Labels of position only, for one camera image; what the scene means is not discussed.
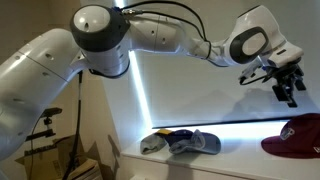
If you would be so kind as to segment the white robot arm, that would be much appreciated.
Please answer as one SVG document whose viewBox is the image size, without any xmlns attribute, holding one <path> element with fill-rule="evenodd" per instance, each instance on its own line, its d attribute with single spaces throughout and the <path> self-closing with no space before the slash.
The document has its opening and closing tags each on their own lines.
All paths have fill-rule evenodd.
<svg viewBox="0 0 320 180">
<path fill-rule="evenodd" d="M 238 16 L 230 36 L 211 42 L 187 34 L 184 20 L 138 5 L 87 5 L 77 10 L 67 30 L 52 29 L 16 51 L 0 65 L 0 159 L 17 151 L 48 105 L 80 71 L 119 78 L 130 66 L 135 50 L 177 54 L 206 60 L 218 67 L 242 65 L 241 83 L 264 68 L 265 80 L 276 79 L 280 101 L 296 103 L 303 89 L 301 48 L 282 35 L 277 21 L 263 5 Z"/>
</svg>

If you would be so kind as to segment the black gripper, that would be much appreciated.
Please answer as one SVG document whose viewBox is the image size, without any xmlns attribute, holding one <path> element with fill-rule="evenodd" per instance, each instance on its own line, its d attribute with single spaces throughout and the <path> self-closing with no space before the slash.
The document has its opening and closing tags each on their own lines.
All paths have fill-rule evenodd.
<svg viewBox="0 0 320 180">
<path fill-rule="evenodd" d="M 273 92 L 280 102 L 285 102 L 290 108 L 297 107 L 293 98 L 293 90 L 290 87 L 295 85 L 298 91 L 306 90 L 303 83 L 304 73 L 298 63 L 299 60 L 289 62 L 281 68 L 275 68 L 271 71 L 271 78 L 277 82 L 277 85 L 272 87 Z"/>
</svg>

